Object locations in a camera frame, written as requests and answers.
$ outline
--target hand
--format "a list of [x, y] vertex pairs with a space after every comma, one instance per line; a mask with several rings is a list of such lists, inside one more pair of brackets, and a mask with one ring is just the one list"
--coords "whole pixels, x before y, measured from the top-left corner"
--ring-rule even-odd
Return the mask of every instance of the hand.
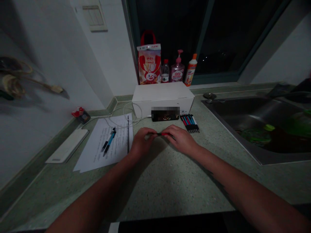
[[[145, 140], [145, 136], [148, 133], [155, 133], [153, 135], [150, 135], [148, 140]], [[132, 148], [130, 150], [130, 154], [133, 156], [138, 156], [139, 158], [143, 155], [147, 154], [152, 141], [157, 137], [157, 132], [154, 129], [143, 127], [134, 136]]]
[[169, 135], [164, 136], [181, 153], [190, 155], [196, 149], [196, 147], [199, 147], [199, 145], [195, 142], [193, 137], [186, 130], [179, 128], [175, 125], [170, 125], [165, 130], [163, 130], [162, 133], [170, 133], [176, 138], [175, 140], [172, 138], [172, 136]]

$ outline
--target stainless steel sink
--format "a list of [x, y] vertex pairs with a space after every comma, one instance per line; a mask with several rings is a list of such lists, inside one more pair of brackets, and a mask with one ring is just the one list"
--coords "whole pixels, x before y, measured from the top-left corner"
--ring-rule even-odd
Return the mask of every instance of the stainless steel sink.
[[[219, 99], [212, 104], [202, 102], [259, 164], [311, 160], [311, 139], [288, 135], [279, 127], [284, 120], [303, 109], [267, 97]], [[266, 124], [276, 129], [271, 133], [271, 142], [263, 148], [239, 134], [245, 129], [263, 128]]]

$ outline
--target finger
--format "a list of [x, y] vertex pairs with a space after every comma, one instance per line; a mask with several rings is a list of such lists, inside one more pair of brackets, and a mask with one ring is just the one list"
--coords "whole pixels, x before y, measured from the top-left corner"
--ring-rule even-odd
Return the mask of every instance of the finger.
[[151, 143], [153, 142], [153, 140], [157, 137], [156, 134], [153, 134], [150, 136], [150, 138], [147, 140], [147, 143], [149, 144], [149, 146], [151, 145]]
[[174, 147], [177, 147], [177, 142], [169, 135], [164, 135], [164, 137], [169, 140], [170, 143], [173, 144]]
[[174, 128], [166, 128], [165, 130], [162, 131], [162, 133], [170, 133], [175, 137], [178, 134], [178, 131]]
[[170, 125], [169, 127], [167, 127], [167, 129], [168, 128], [173, 128], [175, 130], [181, 130], [181, 128], [179, 128], [178, 126], [175, 126], [175, 125]]
[[147, 128], [147, 127], [144, 127], [144, 133], [148, 134], [148, 133], [154, 133], [156, 134], [157, 131], [155, 131], [154, 129], [151, 129], [151, 128]]

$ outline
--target cardboard box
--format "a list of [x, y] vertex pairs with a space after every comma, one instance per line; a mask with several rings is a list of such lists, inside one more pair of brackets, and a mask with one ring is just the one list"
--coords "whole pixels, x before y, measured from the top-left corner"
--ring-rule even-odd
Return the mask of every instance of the cardboard box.
[[188, 114], [194, 94], [183, 82], [138, 85], [132, 103], [138, 118], [151, 115], [152, 107], [179, 107], [180, 114]]

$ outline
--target red bag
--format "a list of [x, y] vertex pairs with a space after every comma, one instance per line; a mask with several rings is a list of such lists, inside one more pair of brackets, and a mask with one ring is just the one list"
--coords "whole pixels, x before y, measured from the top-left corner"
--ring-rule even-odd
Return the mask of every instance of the red bag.
[[[145, 45], [145, 35], [153, 36], [153, 44]], [[140, 84], [161, 83], [161, 45], [156, 44], [152, 31], [144, 31], [138, 50], [138, 71]]]

